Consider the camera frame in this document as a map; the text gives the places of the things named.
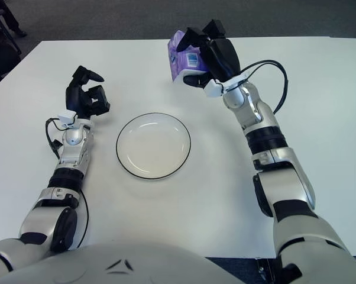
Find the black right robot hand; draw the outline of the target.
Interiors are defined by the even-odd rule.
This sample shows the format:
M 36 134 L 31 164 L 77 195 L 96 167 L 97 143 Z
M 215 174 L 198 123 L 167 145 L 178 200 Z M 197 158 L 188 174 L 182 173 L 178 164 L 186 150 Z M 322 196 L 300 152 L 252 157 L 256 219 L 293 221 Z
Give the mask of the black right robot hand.
M 212 19 L 202 30 L 189 27 L 180 40 L 176 51 L 181 52 L 189 46 L 199 49 L 199 55 L 207 72 L 201 75 L 188 75 L 183 78 L 185 84 L 204 88 L 212 79 L 226 82 L 241 74 L 237 52 L 220 20 Z

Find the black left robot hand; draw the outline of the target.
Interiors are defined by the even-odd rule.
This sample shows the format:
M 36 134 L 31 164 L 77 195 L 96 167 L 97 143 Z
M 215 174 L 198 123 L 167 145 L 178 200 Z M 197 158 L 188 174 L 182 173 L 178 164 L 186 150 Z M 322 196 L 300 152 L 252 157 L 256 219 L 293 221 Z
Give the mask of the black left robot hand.
M 111 107 L 101 85 L 94 86 L 86 91 L 82 89 L 82 86 L 90 80 L 104 82 L 104 78 L 99 74 L 79 66 L 66 88 L 66 108 L 74 111 L 80 119 L 89 120 L 93 115 L 102 115 L 109 112 Z

